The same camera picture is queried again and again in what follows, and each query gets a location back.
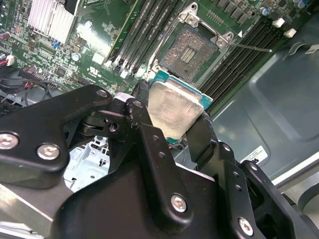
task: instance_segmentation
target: red wire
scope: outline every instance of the red wire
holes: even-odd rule
[[[0,65],[2,65],[3,63],[7,63],[7,62],[8,62],[8,60],[1,61],[1,62],[0,62]]]

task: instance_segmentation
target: gray metal panel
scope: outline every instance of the gray metal panel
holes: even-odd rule
[[[318,44],[319,15],[294,42]],[[268,157],[260,163],[271,180],[319,151],[319,51],[276,53],[214,118],[219,140],[238,161],[260,145]]]

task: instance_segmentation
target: mounting hole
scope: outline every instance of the mounting hole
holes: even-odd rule
[[[241,191],[243,191],[242,189],[241,189],[241,187],[238,185],[238,184],[236,184],[236,189],[239,191],[239,192],[241,192]]]
[[[115,132],[118,129],[118,124],[117,123],[111,123],[109,124],[109,131],[110,132]]]
[[[158,136],[156,136],[156,135],[153,135],[153,137],[152,137],[152,139],[153,139],[153,141],[158,141],[160,138],[158,137]]]
[[[159,157],[160,157],[161,159],[163,159],[163,158],[165,158],[165,154],[164,154],[163,152],[159,152]]]
[[[141,102],[139,102],[139,101],[134,101],[133,104],[136,105],[139,108],[143,108]]]
[[[257,171],[257,167],[256,167],[253,163],[249,163],[249,165],[251,166],[252,169],[254,169],[255,171]]]

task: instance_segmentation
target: capacitor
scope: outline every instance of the capacitor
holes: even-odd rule
[[[4,33],[0,33],[0,41],[4,41],[7,40],[11,37],[10,32],[4,32]]]
[[[295,3],[295,8],[298,8],[298,9],[304,8],[305,6],[306,6],[306,1],[304,0],[301,0],[298,3]]]
[[[80,53],[73,53],[72,54],[72,60],[77,62],[81,59],[81,54]]]
[[[6,56],[3,53],[0,53],[0,61],[5,61]]]
[[[36,72],[36,66],[34,66],[34,65],[30,66],[29,68],[26,69],[26,72],[30,73],[30,74]]]
[[[266,7],[261,7],[261,8],[259,9],[259,12],[260,12],[260,14],[261,14],[262,16],[267,16],[267,15],[269,15],[269,9],[266,8]]]

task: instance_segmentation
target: motherboard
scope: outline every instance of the motherboard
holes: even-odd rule
[[[113,95],[164,71],[212,110],[295,35],[312,1],[0,0],[0,60],[66,86],[51,88]]]

